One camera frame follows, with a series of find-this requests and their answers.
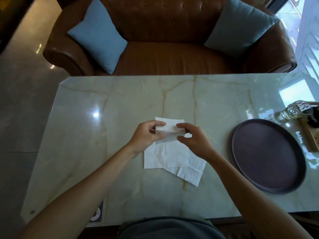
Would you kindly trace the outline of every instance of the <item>forearm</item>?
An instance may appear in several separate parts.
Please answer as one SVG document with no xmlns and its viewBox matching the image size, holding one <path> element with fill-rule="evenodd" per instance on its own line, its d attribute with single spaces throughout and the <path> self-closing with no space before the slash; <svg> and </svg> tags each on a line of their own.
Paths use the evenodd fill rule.
<svg viewBox="0 0 319 239">
<path fill-rule="evenodd" d="M 121 148 L 92 174 L 43 209 L 26 226 L 20 238 L 76 238 L 133 156 L 129 147 Z"/>
<path fill-rule="evenodd" d="M 257 238 L 312 238 L 280 206 L 267 198 L 227 160 L 213 154 L 209 164 Z"/>
</svg>

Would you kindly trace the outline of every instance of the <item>marble table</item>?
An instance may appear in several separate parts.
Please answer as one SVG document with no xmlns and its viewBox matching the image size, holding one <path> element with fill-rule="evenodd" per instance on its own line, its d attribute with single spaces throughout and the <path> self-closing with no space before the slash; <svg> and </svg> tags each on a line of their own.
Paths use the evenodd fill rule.
<svg viewBox="0 0 319 239">
<path fill-rule="evenodd" d="M 304 74 L 70 77 L 58 88 L 21 211 L 28 222 L 88 176 L 155 117 L 199 125 L 231 160 L 229 137 L 242 121 L 265 118 L 296 100 L 319 101 L 319 85 Z M 298 121 L 283 125 L 306 157 L 303 184 L 285 195 L 265 193 L 287 212 L 319 210 L 319 153 L 307 149 Z M 198 187 L 164 169 L 131 160 L 106 196 L 102 221 L 119 225 L 152 216 L 239 216 L 221 180 L 206 165 Z"/>
</svg>

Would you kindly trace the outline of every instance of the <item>light blue pillow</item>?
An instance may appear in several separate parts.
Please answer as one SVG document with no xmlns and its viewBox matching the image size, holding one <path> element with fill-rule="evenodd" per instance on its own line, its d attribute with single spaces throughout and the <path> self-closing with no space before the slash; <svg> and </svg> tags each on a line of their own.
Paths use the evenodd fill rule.
<svg viewBox="0 0 319 239">
<path fill-rule="evenodd" d="M 237 58 L 278 21 L 240 0 L 229 0 L 204 45 Z"/>
<path fill-rule="evenodd" d="M 112 20 L 99 0 L 93 0 L 81 23 L 68 31 L 102 66 L 112 74 L 126 48 L 127 41 L 117 32 Z"/>
</svg>

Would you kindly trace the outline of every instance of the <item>hand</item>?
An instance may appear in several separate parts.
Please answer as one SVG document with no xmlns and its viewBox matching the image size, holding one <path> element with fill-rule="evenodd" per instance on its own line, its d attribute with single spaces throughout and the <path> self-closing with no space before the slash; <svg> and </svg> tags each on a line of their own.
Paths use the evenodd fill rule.
<svg viewBox="0 0 319 239">
<path fill-rule="evenodd" d="M 191 138 L 178 136 L 177 140 L 185 144 L 197 157 L 208 161 L 219 155 L 200 127 L 190 123 L 178 123 L 176 126 L 185 128 L 192 134 Z"/>
<path fill-rule="evenodd" d="M 131 140 L 127 143 L 127 146 L 133 149 L 135 156 L 143 152 L 155 141 L 165 138 L 165 134 L 154 134 L 155 126 L 165 126 L 166 122 L 162 121 L 148 121 L 143 122 L 138 125 L 136 128 Z"/>
</svg>

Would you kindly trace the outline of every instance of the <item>white napkin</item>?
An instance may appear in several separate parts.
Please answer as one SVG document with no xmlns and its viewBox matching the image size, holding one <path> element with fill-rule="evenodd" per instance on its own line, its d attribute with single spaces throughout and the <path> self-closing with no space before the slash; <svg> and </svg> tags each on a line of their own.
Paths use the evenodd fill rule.
<svg viewBox="0 0 319 239">
<path fill-rule="evenodd" d="M 155 134 L 165 133 L 166 137 L 162 140 L 156 142 L 156 144 L 163 143 L 163 142 L 171 142 L 177 141 L 177 136 L 184 136 L 185 129 L 178 128 L 176 124 L 184 123 L 184 120 L 176 120 L 176 119 L 167 119 L 161 117 L 155 117 L 157 121 L 166 122 L 165 126 L 157 126 L 155 129 Z"/>
<path fill-rule="evenodd" d="M 205 165 L 205 160 L 197 157 L 179 141 L 158 144 L 155 142 L 144 152 L 145 169 L 164 168 L 195 186 L 199 184 Z"/>
</svg>

